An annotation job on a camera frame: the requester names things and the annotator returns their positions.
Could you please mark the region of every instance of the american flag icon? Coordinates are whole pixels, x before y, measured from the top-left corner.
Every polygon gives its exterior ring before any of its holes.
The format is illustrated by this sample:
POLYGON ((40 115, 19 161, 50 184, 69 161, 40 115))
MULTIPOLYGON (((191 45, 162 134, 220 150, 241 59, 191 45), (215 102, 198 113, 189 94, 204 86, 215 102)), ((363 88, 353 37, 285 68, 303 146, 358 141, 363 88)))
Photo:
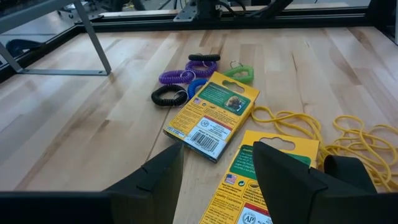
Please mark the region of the american flag icon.
POLYGON ((225 182, 229 184, 234 184, 236 181, 236 176, 232 174, 227 174, 225 177, 225 182))

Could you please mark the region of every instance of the blue spiral keychain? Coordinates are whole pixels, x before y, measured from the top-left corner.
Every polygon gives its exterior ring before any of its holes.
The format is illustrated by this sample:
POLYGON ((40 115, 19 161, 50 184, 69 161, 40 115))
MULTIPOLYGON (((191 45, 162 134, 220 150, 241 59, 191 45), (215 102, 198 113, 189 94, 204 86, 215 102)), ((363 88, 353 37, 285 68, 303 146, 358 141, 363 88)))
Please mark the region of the blue spiral keychain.
POLYGON ((193 96, 195 96, 197 87, 203 86, 204 84, 206 84, 206 82, 207 82, 206 78, 200 78, 200 79, 192 81, 191 84, 189 84, 188 97, 190 100, 193 98, 193 96))

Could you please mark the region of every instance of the yellow cardboard package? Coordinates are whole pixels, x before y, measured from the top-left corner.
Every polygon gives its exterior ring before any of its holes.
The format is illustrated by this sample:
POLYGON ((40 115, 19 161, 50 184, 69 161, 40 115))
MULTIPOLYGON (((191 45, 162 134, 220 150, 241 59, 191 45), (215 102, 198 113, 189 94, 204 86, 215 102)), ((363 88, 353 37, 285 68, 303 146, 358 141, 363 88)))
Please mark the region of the yellow cardboard package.
POLYGON ((201 224, 272 224, 252 162, 253 142, 262 138, 281 138, 294 143, 294 150, 281 151, 308 166, 317 166, 318 141, 246 131, 239 150, 201 218, 201 224))
POLYGON ((250 115, 258 94, 259 90, 215 72, 163 131, 217 162, 250 115), (228 89, 226 83, 237 84, 243 92, 228 89))

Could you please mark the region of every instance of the wooden table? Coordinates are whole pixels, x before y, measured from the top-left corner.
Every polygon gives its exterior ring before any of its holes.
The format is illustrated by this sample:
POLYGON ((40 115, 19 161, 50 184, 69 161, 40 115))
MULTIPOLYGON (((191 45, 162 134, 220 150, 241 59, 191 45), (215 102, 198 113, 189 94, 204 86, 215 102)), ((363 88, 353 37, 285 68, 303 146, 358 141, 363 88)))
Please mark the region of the wooden table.
MULTIPOLYGON (((341 114, 398 124, 398 47, 373 27, 98 37, 109 77, 16 75, 0 85, 0 190, 103 190, 136 170, 173 143, 161 129, 180 108, 151 102, 158 76, 195 53, 221 54, 221 72, 232 60, 253 66, 256 104, 316 117, 326 143, 341 114)), ((31 67, 96 68, 95 55, 82 34, 31 67)), ((175 223, 199 221, 246 129, 275 133, 249 118, 219 163, 185 151, 175 223)))

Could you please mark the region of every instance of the yellow string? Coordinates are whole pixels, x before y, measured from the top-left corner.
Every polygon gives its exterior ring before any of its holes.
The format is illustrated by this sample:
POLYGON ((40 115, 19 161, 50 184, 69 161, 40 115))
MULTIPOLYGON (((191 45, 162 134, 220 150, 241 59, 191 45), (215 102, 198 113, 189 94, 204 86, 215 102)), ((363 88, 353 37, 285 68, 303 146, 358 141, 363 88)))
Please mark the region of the yellow string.
POLYGON ((391 172, 391 167, 398 161, 396 147, 383 138, 372 134, 378 129, 386 129, 398 135, 397 128, 393 128, 392 126, 386 124, 379 124, 373 127, 369 132, 365 132, 365 123, 359 118, 350 115, 339 116, 333 121, 333 126, 337 130, 342 131, 343 134, 332 144, 326 146, 321 136, 321 124, 318 120, 310 115, 304 113, 294 113, 291 111, 280 111, 277 114, 273 114, 269 108, 265 106, 257 106, 252 110, 251 116, 254 121, 259 123, 272 123, 276 130, 278 130, 278 132, 281 134, 301 138, 301 136, 294 136, 281 129, 281 126, 286 126, 304 133, 304 135, 306 135, 309 139, 318 140, 320 142, 318 153, 319 169, 323 169, 323 161, 327 155, 356 156, 364 164, 375 186, 383 186, 388 192, 398 190, 397 182, 392 179, 392 177, 398 176, 398 173, 391 172), (254 115, 255 111, 266 111, 271 118, 259 119, 254 115), (290 118, 296 118, 304 121, 310 126, 310 130, 284 121, 290 118), (342 119, 352 119, 358 122, 361 127, 359 129, 343 128, 338 124, 338 122, 342 119), (363 151, 367 151, 375 159, 365 156, 362 153, 363 151), (392 161, 387 163, 380 156, 380 152, 390 152, 392 154, 392 161))

